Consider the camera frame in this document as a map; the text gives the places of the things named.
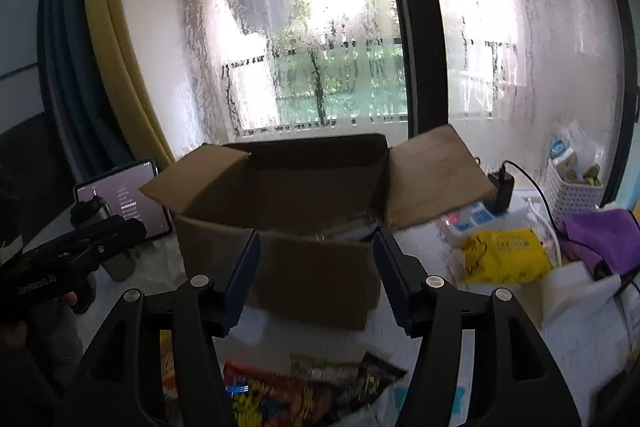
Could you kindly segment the left hand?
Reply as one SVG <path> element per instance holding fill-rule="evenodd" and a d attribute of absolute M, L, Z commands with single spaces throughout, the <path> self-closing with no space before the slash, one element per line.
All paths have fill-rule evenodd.
<path fill-rule="evenodd" d="M 64 322 L 68 311 L 72 311 L 78 301 L 71 291 L 62 297 L 47 300 L 39 310 L 22 305 L 1 307 L 1 343 L 10 348 L 26 345 L 28 335 L 47 334 Z"/>

